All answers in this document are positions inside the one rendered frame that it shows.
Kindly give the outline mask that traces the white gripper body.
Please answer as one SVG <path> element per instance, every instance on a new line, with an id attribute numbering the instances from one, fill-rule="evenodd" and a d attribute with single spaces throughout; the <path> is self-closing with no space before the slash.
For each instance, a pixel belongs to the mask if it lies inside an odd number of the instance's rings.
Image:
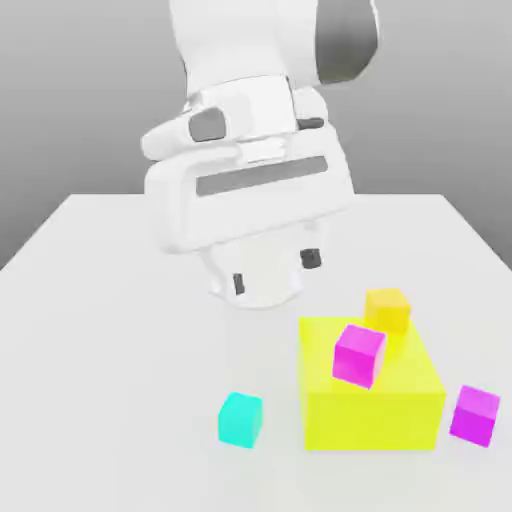
<path id="1" fill-rule="evenodd" d="M 325 125 L 171 157 L 149 169 L 144 195 L 161 248 L 185 253 L 343 211 L 354 190 Z"/>

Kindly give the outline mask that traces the small orange cube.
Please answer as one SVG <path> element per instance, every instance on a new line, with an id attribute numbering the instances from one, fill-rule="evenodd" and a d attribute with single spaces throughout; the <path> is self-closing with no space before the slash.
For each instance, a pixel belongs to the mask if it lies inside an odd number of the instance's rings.
<path id="1" fill-rule="evenodd" d="M 410 322 L 411 306 L 398 288 L 366 291 L 364 323 L 369 328 L 392 334 L 403 334 Z"/>

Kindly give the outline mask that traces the small magenta cube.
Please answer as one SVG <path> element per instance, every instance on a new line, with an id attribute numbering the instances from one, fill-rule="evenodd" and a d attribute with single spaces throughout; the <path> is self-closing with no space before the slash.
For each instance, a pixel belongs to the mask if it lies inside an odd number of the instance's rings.
<path id="1" fill-rule="evenodd" d="M 371 389 L 380 373 L 386 345 L 384 332 L 348 324 L 334 346 L 332 376 Z"/>
<path id="2" fill-rule="evenodd" d="M 499 405 L 498 395 L 471 386 L 462 386 L 449 433 L 481 447 L 488 447 Z"/>

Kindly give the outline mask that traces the small cyan cube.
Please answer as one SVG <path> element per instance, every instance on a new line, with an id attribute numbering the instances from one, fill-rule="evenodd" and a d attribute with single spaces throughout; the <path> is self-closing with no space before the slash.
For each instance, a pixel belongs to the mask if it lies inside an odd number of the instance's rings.
<path id="1" fill-rule="evenodd" d="M 218 414 L 218 439 L 238 447 L 252 449 L 263 425 L 263 400 L 230 393 Z"/>

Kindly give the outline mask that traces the large yellow box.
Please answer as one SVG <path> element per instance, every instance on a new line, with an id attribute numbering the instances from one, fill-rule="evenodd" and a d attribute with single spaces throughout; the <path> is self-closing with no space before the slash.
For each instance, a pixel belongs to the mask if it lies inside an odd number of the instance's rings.
<path id="1" fill-rule="evenodd" d="M 371 389 L 332 376 L 334 347 L 361 317 L 302 317 L 298 389 L 307 450 L 432 450 L 446 390 L 414 323 L 389 337 Z"/>

